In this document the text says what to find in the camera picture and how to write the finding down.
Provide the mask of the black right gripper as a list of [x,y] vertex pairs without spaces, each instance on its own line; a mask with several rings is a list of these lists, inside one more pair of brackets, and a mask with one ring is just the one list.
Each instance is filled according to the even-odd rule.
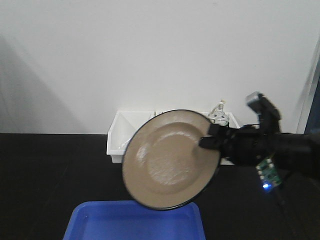
[[231,128],[211,123],[207,134],[209,136],[200,138],[199,147],[220,150],[221,157],[236,166],[256,166],[273,155],[267,136],[261,133],[256,124]]

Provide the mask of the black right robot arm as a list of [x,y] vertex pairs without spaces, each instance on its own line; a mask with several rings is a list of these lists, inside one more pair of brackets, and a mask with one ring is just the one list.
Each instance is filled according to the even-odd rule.
[[211,124],[200,138],[203,149],[217,150],[236,166],[253,167],[270,157],[282,170],[320,178],[320,135],[263,132],[255,125],[231,128]]

